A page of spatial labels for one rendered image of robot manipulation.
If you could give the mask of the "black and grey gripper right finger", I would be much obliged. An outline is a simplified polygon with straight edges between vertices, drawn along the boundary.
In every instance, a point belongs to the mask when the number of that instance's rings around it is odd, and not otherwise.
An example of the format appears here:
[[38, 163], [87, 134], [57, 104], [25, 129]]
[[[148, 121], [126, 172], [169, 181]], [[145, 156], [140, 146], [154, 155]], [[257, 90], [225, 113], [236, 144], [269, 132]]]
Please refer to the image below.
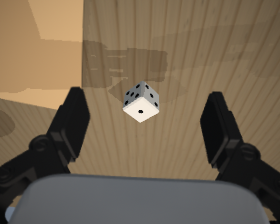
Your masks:
[[249, 189], [280, 224], [280, 172], [261, 160], [254, 145], [244, 143], [222, 92], [209, 94], [200, 125], [208, 162], [219, 171], [215, 180]]

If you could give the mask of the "tan square mat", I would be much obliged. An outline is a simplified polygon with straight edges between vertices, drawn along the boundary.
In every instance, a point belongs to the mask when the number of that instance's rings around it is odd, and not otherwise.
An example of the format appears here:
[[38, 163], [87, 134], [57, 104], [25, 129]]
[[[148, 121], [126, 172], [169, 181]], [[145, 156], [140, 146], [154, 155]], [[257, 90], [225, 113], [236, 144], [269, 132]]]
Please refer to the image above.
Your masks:
[[56, 109], [83, 80], [85, 0], [0, 0], [0, 98]]

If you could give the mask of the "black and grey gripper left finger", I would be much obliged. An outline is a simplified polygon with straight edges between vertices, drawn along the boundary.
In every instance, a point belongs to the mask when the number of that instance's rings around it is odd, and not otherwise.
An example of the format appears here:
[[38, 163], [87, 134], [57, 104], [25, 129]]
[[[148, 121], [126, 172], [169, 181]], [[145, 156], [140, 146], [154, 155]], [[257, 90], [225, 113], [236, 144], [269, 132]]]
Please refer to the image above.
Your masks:
[[46, 135], [33, 138], [28, 150], [0, 166], [0, 224], [8, 224], [7, 208], [31, 183], [50, 175], [71, 174], [67, 165], [79, 157], [89, 121], [83, 89], [71, 87]]

